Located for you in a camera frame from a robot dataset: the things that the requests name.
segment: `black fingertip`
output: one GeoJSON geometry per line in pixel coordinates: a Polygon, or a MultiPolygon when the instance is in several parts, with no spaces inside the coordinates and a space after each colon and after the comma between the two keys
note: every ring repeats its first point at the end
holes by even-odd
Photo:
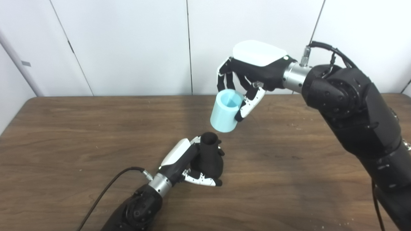
{"type": "Polygon", "coordinates": [[[237,114],[234,116],[234,119],[235,119],[237,122],[241,122],[244,118],[241,117],[241,112],[238,111],[237,114]]]}
{"type": "Polygon", "coordinates": [[[215,186],[220,187],[223,185],[223,182],[220,179],[214,179],[214,182],[215,182],[215,186]]]}

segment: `black robotic arm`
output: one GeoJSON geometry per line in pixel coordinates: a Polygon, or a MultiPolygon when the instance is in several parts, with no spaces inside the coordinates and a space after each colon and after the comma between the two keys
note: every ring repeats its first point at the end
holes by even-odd
{"type": "Polygon", "coordinates": [[[337,48],[312,42],[298,63],[284,50],[257,41],[244,41],[217,69],[217,88],[235,89],[233,73],[247,91],[235,119],[242,121],[276,88],[301,93],[317,109],[345,150],[369,173],[374,196],[401,231],[411,230],[411,156],[401,136],[397,116],[371,80],[337,48]],[[332,52],[328,65],[307,66],[311,47],[332,52]],[[346,67],[334,65],[335,55],[346,67]]]}

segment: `wooden table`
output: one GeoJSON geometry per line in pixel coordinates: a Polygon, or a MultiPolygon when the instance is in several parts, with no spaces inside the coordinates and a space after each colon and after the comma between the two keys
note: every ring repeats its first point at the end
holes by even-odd
{"type": "MultiPolygon", "coordinates": [[[[0,230],[74,231],[119,171],[155,173],[180,139],[214,131],[214,98],[29,100],[0,137],[0,230]]],[[[384,98],[411,141],[411,99],[384,98]]],[[[369,176],[300,95],[268,95],[233,132],[217,135],[223,186],[176,185],[153,230],[379,230],[369,176]]],[[[139,173],[121,177],[83,230],[100,230],[144,183],[139,173]]]]}

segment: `black object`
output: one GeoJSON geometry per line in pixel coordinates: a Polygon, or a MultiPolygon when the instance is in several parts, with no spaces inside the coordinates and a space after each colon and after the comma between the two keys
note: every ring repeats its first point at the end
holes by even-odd
{"type": "Polygon", "coordinates": [[[411,230],[411,185],[392,192],[376,187],[374,193],[398,229],[411,230]]]}
{"type": "Polygon", "coordinates": [[[313,67],[307,75],[306,104],[321,113],[344,149],[363,164],[376,184],[375,197],[397,227],[410,231],[411,156],[396,115],[359,69],[334,66],[323,78],[326,67],[313,67]]]}
{"type": "Polygon", "coordinates": [[[90,217],[91,213],[93,212],[94,208],[96,208],[98,202],[101,200],[103,195],[106,193],[106,191],[109,189],[109,187],[124,173],[131,171],[131,170],[137,170],[140,172],[144,172],[143,168],[140,167],[130,167],[127,169],[124,169],[123,171],[119,172],[111,181],[110,183],[103,189],[103,191],[100,193],[99,197],[97,197],[97,200],[94,202],[94,204],[91,206],[90,210],[88,211],[87,215],[84,217],[84,219],[81,221],[80,226],[77,228],[77,231],[80,231],[81,228],[84,226],[85,222],[87,219],[90,217]]]}
{"type": "Polygon", "coordinates": [[[113,212],[101,231],[146,231],[162,204],[160,194],[145,184],[113,212]]]}
{"type": "Polygon", "coordinates": [[[191,169],[202,172],[206,178],[217,179],[223,173],[222,151],[218,145],[221,141],[218,136],[212,132],[206,132],[201,135],[199,150],[200,155],[191,161],[191,169]]]}

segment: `black cable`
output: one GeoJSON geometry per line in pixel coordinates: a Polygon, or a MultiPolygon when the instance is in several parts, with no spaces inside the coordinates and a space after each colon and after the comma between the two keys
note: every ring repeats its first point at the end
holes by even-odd
{"type": "Polygon", "coordinates": [[[377,197],[375,196],[374,189],[375,189],[375,183],[372,180],[371,181],[371,190],[372,190],[372,200],[374,201],[375,212],[377,213],[378,222],[380,223],[381,231],[385,231],[384,222],[383,222],[383,219],[381,217],[380,208],[378,207],[378,201],[377,201],[377,197]]]}
{"type": "Polygon", "coordinates": [[[328,45],[328,44],[322,43],[322,42],[312,41],[308,46],[309,47],[319,47],[319,48],[323,48],[323,49],[332,51],[332,52],[336,53],[338,56],[340,56],[341,59],[344,61],[344,63],[348,63],[352,68],[357,68],[357,66],[354,64],[353,61],[351,61],[347,56],[345,56],[345,54],[343,54],[340,50],[338,50],[337,48],[332,47],[331,45],[328,45]]]}
{"type": "Polygon", "coordinates": [[[80,231],[81,228],[84,226],[85,222],[87,221],[87,219],[89,218],[89,216],[91,215],[91,213],[93,212],[94,208],[96,208],[98,202],[100,201],[100,199],[103,197],[103,195],[106,193],[106,191],[109,189],[109,187],[114,183],[114,181],[117,180],[117,178],[119,178],[122,174],[124,174],[125,172],[128,172],[130,170],[137,170],[140,172],[144,172],[143,168],[140,167],[129,167],[124,169],[123,171],[121,171],[119,174],[117,174],[111,181],[110,183],[103,189],[103,191],[100,193],[100,196],[97,197],[97,200],[94,202],[93,206],[91,206],[90,210],[88,211],[87,215],[84,217],[83,221],[81,222],[80,226],[78,227],[77,231],[80,231]]]}

